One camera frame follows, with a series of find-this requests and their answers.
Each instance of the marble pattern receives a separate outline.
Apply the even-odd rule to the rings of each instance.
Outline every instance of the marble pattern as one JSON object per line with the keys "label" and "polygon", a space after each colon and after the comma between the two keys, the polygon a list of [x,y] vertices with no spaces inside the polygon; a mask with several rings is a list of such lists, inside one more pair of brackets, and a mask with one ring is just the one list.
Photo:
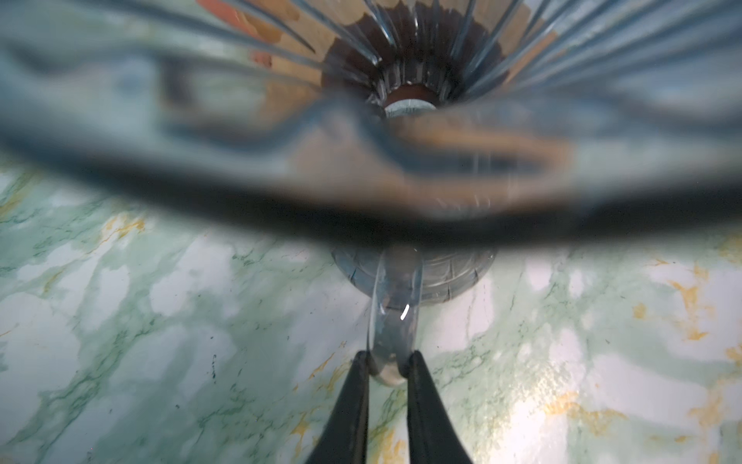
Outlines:
{"label": "marble pattern", "polygon": [[[742,235],[501,250],[421,314],[476,463],[742,461]],[[368,298],[329,249],[2,158],[0,463],[301,463]],[[405,463],[372,385],[370,463]]]}

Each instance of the white marble countertop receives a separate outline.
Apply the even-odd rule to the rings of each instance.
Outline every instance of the white marble countertop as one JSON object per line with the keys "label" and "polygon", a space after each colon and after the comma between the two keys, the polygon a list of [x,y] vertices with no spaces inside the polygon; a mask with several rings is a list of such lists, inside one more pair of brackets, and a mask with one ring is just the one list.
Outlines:
{"label": "white marble countertop", "polygon": [[[365,344],[328,249],[7,160],[0,244],[2,464],[301,463]],[[501,250],[418,344],[476,463],[739,463],[741,266],[730,229]],[[372,385],[370,463],[405,403]]]}

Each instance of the clear plastic piece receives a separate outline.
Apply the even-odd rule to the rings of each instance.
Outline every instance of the clear plastic piece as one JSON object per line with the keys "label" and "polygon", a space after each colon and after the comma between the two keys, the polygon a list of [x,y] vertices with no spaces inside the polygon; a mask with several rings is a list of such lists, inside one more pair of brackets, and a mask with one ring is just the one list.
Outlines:
{"label": "clear plastic piece", "polygon": [[389,248],[378,263],[368,334],[370,370],[391,387],[407,379],[415,350],[422,270],[422,254],[412,247]]}

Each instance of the green marble surface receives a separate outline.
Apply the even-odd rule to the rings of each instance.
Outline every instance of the green marble surface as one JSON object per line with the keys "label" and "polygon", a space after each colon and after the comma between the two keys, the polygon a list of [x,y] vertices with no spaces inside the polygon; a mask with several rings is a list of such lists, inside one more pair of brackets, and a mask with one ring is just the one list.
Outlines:
{"label": "green marble surface", "polygon": [[[742,462],[742,235],[500,250],[418,345],[476,463]],[[301,463],[365,344],[329,248],[2,158],[0,463]],[[407,458],[372,386],[370,463]]]}

